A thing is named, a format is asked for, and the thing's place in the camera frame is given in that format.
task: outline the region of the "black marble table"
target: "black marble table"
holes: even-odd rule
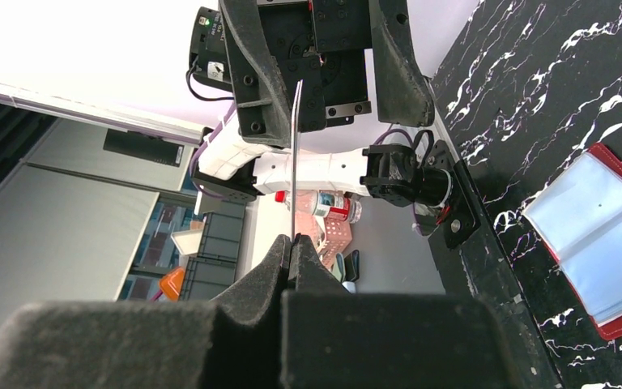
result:
[[[622,337],[599,337],[521,216],[592,144],[622,160],[622,0],[482,0],[432,88],[491,227],[438,269],[513,322],[528,387],[622,388]]]

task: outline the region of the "plastic bottle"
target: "plastic bottle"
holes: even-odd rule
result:
[[[290,193],[280,191],[275,194],[275,201],[285,203],[290,208]],[[356,223],[361,218],[361,203],[335,194],[317,190],[298,190],[296,192],[296,210],[330,220]]]

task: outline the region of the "open notebook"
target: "open notebook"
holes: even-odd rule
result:
[[[622,335],[622,164],[601,143],[523,212],[604,339]]]

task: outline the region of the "bottle label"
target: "bottle label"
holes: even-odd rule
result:
[[[318,194],[315,216],[327,217],[332,220],[346,221],[349,218],[351,200],[329,193]]]

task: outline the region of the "screw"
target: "screw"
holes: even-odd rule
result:
[[[454,220],[450,227],[452,228],[453,233],[458,233],[461,230],[461,221],[458,219]]]
[[[247,86],[247,87],[251,87],[254,83],[253,77],[250,75],[245,75],[242,78],[242,82]]]
[[[251,123],[251,132],[258,134],[260,132],[263,132],[263,129],[265,128],[265,126],[259,122],[252,122]]]

